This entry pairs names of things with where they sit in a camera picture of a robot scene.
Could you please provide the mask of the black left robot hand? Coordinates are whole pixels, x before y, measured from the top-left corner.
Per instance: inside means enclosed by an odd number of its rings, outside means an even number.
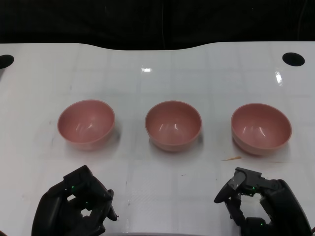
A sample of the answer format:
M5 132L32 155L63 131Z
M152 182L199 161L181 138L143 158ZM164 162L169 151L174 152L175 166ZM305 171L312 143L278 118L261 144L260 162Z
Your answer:
M84 165L64 176L40 199L31 234L33 236L99 236L106 218L117 221L112 206L114 192Z

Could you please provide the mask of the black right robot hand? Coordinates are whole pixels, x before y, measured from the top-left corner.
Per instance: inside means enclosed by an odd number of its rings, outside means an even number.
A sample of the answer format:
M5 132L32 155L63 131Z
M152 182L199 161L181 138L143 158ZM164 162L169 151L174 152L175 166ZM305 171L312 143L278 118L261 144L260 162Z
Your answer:
M268 180L260 172L237 167L234 176L214 199L224 202L230 218L243 236L313 236L315 231L288 184L282 179ZM241 197L260 194L259 200L270 218L245 217L240 209Z

